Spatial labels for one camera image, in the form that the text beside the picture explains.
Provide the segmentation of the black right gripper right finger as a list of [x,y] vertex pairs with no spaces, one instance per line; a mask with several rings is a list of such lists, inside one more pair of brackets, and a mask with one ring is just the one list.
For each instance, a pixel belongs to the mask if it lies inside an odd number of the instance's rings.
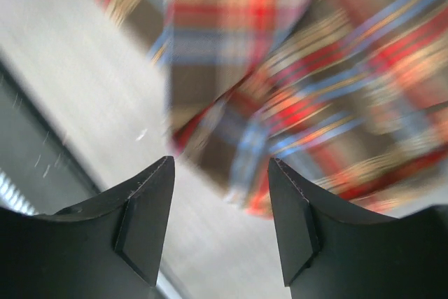
[[270,160],[268,176],[293,298],[447,297],[446,205],[393,218],[343,200],[281,160]]

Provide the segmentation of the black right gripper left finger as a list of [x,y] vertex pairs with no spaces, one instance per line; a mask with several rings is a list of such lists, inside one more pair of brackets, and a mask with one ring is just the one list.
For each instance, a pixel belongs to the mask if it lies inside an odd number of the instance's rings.
[[2,298],[150,298],[174,191],[165,156],[53,215],[1,210]]

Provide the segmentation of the red brown plaid shirt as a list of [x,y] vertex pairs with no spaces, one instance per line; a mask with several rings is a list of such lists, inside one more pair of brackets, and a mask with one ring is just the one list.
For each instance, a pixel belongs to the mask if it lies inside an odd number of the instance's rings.
[[168,142],[272,216],[267,166],[385,212],[445,186],[447,0],[95,0],[167,71]]

